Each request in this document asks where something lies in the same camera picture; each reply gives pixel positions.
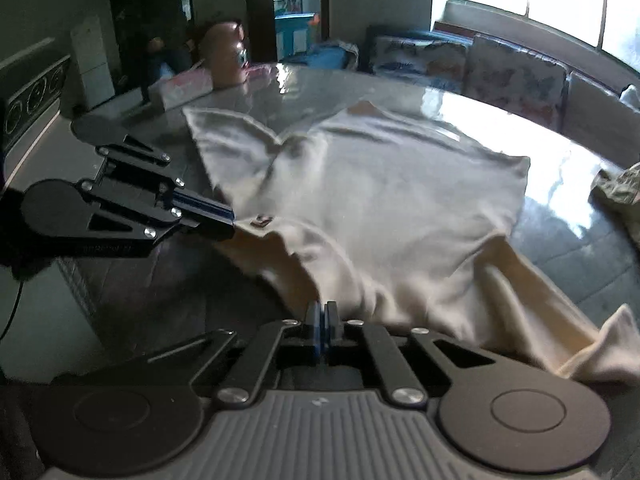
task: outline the ribbed gray plate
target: ribbed gray plate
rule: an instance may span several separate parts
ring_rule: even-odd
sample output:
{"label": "ribbed gray plate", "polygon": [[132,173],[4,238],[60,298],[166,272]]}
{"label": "ribbed gray plate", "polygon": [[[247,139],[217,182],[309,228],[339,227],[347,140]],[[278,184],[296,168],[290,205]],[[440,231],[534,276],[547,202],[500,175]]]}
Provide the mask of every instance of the ribbed gray plate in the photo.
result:
{"label": "ribbed gray plate", "polygon": [[[52,469],[45,478],[75,477]],[[180,458],[135,478],[488,480],[510,476],[465,461],[424,414],[390,408],[375,392],[269,391],[257,406],[219,413]],[[582,468],[553,478],[594,480],[596,476]]]}

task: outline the person's hand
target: person's hand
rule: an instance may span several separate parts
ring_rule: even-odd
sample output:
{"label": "person's hand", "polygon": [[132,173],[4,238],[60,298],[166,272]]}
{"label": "person's hand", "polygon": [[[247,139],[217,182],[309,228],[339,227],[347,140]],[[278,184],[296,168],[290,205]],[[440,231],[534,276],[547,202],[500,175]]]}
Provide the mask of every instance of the person's hand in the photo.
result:
{"label": "person's hand", "polygon": [[153,38],[146,44],[146,50],[149,54],[155,54],[156,52],[160,52],[162,49],[164,49],[164,41],[162,41],[162,38]]}

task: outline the window sill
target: window sill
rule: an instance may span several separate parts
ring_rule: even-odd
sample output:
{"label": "window sill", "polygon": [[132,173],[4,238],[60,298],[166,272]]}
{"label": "window sill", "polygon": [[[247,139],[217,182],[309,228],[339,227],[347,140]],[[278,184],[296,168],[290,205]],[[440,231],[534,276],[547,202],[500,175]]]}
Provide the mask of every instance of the window sill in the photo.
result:
{"label": "window sill", "polygon": [[512,41],[547,54],[610,87],[618,94],[640,76],[618,60],[562,32],[493,7],[449,0],[442,22]]}

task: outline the round black disc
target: round black disc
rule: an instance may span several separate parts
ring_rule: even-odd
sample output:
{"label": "round black disc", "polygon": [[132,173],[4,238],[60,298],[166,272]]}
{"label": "round black disc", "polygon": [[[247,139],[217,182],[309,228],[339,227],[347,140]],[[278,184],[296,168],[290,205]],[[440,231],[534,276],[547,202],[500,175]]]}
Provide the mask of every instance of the round black disc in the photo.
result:
{"label": "round black disc", "polygon": [[48,462],[84,476],[144,472],[180,453],[203,421],[187,386],[50,386],[32,432]]}
{"label": "round black disc", "polygon": [[525,474],[585,463],[609,433],[609,410],[594,392],[514,364],[465,370],[443,397],[443,433],[475,460]]}

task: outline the orange object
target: orange object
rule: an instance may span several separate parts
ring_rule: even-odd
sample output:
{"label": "orange object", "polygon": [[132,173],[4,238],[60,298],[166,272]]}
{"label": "orange object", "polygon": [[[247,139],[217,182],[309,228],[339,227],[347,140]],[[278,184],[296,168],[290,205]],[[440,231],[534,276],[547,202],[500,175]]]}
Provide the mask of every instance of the orange object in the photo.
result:
{"label": "orange object", "polygon": [[213,88],[226,88],[246,81],[249,66],[244,29],[236,22],[213,25],[200,42],[204,66],[211,72]]}

